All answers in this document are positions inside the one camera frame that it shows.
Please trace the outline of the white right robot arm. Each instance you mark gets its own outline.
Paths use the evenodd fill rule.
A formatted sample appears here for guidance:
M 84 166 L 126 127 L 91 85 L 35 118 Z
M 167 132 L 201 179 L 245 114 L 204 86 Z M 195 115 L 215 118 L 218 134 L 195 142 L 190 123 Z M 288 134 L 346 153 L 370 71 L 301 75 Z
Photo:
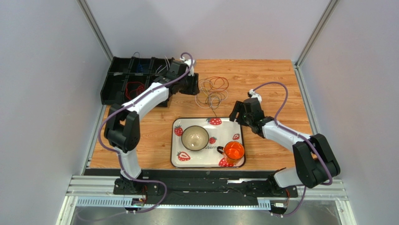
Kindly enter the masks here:
M 236 101 L 229 120 L 249 127 L 258 136 L 292 151 L 295 166 L 268 176 L 272 191 L 289 186 L 314 188 L 331 185 L 333 178 L 340 174 L 339 163 L 324 135 L 304 134 L 282 125 L 274 117 L 265 116 L 257 98 Z

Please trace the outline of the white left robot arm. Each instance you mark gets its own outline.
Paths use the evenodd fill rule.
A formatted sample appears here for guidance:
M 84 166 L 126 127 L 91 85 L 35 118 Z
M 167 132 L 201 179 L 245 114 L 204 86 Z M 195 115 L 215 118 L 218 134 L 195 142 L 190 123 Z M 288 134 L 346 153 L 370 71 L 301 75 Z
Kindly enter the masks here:
M 170 69 L 133 100 L 113 105 L 98 130 L 100 145 L 117 154 L 122 177 L 133 183 L 146 182 L 140 178 L 142 169 L 137 156 L 141 120 L 153 108 L 178 92 L 185 95 L 199 93 L 198 75 L 194 73 L 196 61 L 181 58 L 177 64 L 183 68 Z

